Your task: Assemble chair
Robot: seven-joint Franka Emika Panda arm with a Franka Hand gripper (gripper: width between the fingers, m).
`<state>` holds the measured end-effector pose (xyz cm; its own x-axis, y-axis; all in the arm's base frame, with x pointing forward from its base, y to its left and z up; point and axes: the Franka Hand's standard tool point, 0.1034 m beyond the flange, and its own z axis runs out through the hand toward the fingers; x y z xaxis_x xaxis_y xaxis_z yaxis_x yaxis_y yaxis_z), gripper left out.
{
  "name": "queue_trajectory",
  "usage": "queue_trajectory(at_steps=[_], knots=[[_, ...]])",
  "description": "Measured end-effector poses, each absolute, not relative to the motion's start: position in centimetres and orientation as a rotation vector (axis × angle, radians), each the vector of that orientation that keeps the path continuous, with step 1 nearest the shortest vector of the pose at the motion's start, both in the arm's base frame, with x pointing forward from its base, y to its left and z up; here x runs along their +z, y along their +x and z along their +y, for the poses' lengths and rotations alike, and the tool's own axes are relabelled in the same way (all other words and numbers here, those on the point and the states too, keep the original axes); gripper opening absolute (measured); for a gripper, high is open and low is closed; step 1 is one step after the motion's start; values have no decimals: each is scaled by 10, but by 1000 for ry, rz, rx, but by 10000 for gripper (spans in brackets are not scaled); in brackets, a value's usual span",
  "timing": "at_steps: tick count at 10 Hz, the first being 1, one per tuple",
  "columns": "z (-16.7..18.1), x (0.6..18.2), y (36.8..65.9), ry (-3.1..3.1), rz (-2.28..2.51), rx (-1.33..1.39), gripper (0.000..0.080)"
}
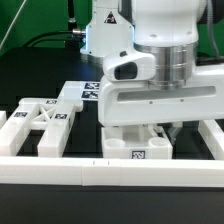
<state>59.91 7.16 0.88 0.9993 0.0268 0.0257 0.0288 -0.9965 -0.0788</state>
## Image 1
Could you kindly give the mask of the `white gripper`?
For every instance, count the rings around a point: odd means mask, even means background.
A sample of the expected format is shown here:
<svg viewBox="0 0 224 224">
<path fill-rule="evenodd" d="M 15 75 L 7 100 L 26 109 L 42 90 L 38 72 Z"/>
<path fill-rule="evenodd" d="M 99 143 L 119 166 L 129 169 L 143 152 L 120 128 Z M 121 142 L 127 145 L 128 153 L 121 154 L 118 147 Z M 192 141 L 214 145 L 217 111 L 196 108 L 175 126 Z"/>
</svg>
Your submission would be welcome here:
<svg viewBox="0 0 224 224">
<path fill-rule="evenodd" d="M 224 63 L 198 66 L 184 87 L 155 90 L 150 79 L 156 74 L 154 56 L 118 52 L 103 61 L 98 120 L 104 126 L 171 123 L 171 142 L 182 122 L 224 118 Z"/>
</svg>

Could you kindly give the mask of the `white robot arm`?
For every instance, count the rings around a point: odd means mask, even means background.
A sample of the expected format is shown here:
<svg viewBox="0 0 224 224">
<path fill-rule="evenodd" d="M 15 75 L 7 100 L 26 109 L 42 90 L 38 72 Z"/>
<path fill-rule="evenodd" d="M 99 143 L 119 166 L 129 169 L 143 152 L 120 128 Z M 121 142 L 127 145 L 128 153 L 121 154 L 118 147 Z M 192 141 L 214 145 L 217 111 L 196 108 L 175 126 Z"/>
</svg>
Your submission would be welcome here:
<svg viewBox="0 0 224 224">
<path fill-rule="evenodd" d="M 224 118 L 224 63 L 198 66 L 197 23 L 211 0 L 93 0 L 82 57 L 101 62 L 102 138 L 128 128 Z"/>
</svg>

